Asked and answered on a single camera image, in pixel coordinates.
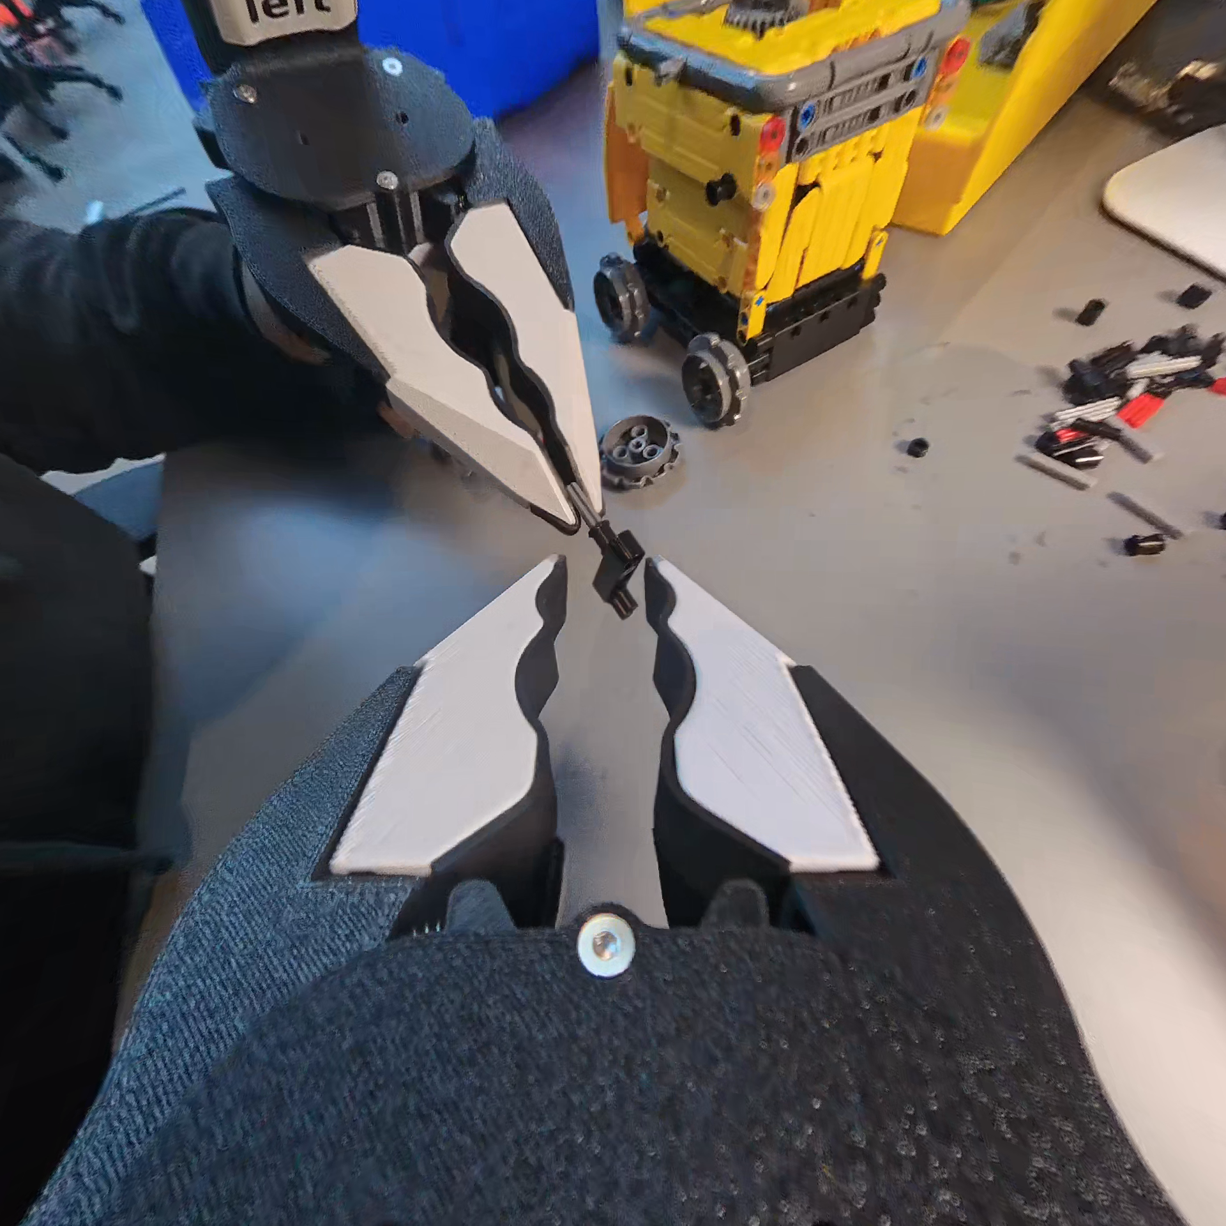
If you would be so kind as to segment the yellow toy brick vehicle model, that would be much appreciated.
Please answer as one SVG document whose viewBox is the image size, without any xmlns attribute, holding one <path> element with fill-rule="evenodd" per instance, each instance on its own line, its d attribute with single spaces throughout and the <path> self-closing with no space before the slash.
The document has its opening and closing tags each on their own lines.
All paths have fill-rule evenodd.
<svg viewBox="0 0 1226 1226">
<path fill-rule="evenodd" d="M 624 2 L 604 181 L 631 257 L 603 257 L 593 294 L 618 342 L 659 324 L 685 346 L 707 428 L 876 317 L 912 145 L 972 7 Z"/>
</svg>

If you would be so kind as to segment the grey desk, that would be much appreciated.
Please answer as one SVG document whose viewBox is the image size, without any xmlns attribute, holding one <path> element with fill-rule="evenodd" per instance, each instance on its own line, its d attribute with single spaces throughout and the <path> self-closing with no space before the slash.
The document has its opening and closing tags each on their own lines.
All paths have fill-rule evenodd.
<svg viewBox="0 0 1226 1226">
<path fill-rule="evenodd" d="M 1223 290 L 1182 311 L 1197 273 L 1100 213 L 1157 138 L 1077 96 L 951 235 L 893 234 L 869 329 L 707 431 L 678 347 L 613 345 L 593 302 L 622 244 L 603 113 L 587 69 L 502 130 L 560 221 L 599 425 L 682 431 L 681 466 L 611 518 L 823 673 L 958 809 L 1137 1148 L 1189 1223 L 1224 1223 L 1223 398 L 1173 397 L 1146 430 L 1159 460 L 1114 451 L 1086 493 L 1018 462 L 1067 361 L 1183 319 L 1224 329 Z M 1081 327 L 1090 299 L 1109 306 Z M 1152 532 L 1164 554 L 1127 557 Z M 594 596 L 587 537 L 382 433 L 165 462 L 143 816 L 186 861 L 180 894 L 396 666 L 556 550 L 562 914 L 616 899 L 662 922 L 650 627 Z"/>
</svg>

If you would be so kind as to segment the pile of black brick parts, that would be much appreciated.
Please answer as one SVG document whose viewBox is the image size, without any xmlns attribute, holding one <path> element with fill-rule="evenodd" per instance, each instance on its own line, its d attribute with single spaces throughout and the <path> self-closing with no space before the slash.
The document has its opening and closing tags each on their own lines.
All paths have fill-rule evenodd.
<svg viewBox="0 0 1226 1226">
<path fill-rule="evenodd" d="M 1224 352 L 1223 332 L 1183 324 L 1072 360 L 1059 382 L 1060 403 L 1044 415 L 1030 444 L 1032 466 L 1087 489 L 1111 449 L 1156 462 L 1160 453 L 1146 429 L 1182 392 L 1224 397 Z"/>
</svg>

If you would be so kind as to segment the white book stand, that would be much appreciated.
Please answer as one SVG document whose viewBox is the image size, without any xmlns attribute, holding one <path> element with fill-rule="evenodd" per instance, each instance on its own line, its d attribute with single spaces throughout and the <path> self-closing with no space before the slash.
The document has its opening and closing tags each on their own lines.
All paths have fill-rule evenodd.
<svg viewBox="0 0 1226 1226">
<path fill-rule="evenodd" d="M 1191 134 L 1115 172 L 1108 216 L 1225 278 L 1225 125 Z"/>
</svg>

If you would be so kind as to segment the person in black hoodie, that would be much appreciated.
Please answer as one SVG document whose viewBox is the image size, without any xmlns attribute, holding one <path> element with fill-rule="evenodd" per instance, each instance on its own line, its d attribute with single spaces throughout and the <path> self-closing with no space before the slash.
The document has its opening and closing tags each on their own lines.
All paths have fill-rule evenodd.
<svg viewBox="0 0 1226 1226">
<path fill-rule="evenodd" d="M 111 1062 L 152 719 L 151 590 L 114 523 L 3 458 L 2 1213 L 18 1223 Z"/>
</svg>

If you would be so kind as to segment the thin black holed brick beam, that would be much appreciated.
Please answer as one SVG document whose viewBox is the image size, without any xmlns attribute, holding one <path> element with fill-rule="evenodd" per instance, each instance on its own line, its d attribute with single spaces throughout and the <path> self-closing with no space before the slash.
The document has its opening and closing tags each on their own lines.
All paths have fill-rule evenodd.
<svg viewBox="0 0 1226 1226">
<path fill-rule="evenodd" d="M 588 527 L 589 537 L 601 553 L 592 586 L 621 620 L 629 620 L 638 608 L 630 585 L 644 562 L 645 550 L 631 531 L 618 532 L 612 527 L 606 513 L 594 507 L 580 483 L 569 483 L 565 489 L 575 512 Z"/>
</svg>

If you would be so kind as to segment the grey toothed brick wheel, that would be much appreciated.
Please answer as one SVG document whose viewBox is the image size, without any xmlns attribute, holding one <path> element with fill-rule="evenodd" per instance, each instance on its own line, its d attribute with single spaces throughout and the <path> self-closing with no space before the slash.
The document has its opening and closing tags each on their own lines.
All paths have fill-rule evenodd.
<svg viewBox="0 0 1226 1226">
<path fill-rule="evenodd" d="M 610 425 L 599 439 L 602 484 L 610 489 L 641 489 L 678 463 L 682 438 L 666 419 L 641 412 Z"/>
</svg>

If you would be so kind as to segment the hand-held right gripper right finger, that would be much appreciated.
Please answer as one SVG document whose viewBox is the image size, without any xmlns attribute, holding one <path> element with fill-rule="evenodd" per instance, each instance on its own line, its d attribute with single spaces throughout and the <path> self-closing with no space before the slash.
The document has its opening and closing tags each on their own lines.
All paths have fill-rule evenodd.
<svg viewBox="0 0 1226 1226">
<path fill-rule="evenodd" d="M 801 878 L 878 876 L 797 663 L 672 560 L 649 559 L 645 596 L 667 712 L 652 839 L 668 926 L 700 924 L 733 881 L 777 921 Z"/>
</svg>

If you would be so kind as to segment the blue storage bin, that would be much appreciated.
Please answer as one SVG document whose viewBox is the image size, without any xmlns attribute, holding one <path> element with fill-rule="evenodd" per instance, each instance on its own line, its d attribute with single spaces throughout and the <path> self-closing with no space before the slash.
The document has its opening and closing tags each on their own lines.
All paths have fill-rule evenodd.
<svg viewBox="0 0 1226 1226">
<path fill-rule="evenodd" d="M 359 1 L 357 18 L 364 43 L 440 70 L 478 116 L 529 106 L 601 51 L 597 1 Z"/>
</svg>

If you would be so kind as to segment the yellow storage bin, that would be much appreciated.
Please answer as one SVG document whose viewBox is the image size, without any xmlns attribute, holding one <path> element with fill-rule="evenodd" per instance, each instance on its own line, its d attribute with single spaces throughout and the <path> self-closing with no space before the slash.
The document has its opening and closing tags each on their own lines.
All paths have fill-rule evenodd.
<svg viewBox="0 0 1226 1226">
<path fill-rule="evenodd" d="M 1154 6 L 972 2 L 916 131 L 894 223 L 947 236 Z"/>
</svg>

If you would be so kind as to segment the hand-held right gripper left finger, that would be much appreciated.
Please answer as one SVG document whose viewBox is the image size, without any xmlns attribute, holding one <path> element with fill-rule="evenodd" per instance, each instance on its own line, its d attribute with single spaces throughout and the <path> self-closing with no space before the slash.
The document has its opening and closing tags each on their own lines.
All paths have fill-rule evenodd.
<svg viewBox="0 0 1226 1226">
<path fill-rule="evenodd" d="M 558 683 L 569 567 L 547 558 L 422 655 L 330 852 L 335 878 L 417 885 L 442 919 L 488 881 L 514 923 L 553 927 L 565 858 L 542 714 Z"/>
</svg>

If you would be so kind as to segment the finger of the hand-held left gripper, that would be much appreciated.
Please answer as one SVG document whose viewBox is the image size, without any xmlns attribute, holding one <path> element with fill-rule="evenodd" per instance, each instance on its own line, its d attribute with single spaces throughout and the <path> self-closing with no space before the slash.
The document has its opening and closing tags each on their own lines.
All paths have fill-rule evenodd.
<svg viewBox="0 0 1226 1226">
<path fill-rule="evenodd" d="M 318 253 L 308 268 L 377 360 L 398 419 L 560 530 L 579 530 L 542 447 L 498 407 L 486 369 L 438 329 L 421 268 L 403 255 L 354 245 Z"/>
<path fill-rule="evenodd" d="M 465 212 L 445 241 L 461 347 L 530 440 L 572 522 L 603 508 L 602 463 L 575 309 L 564 302 L 506 202 Z"/>
</svg>

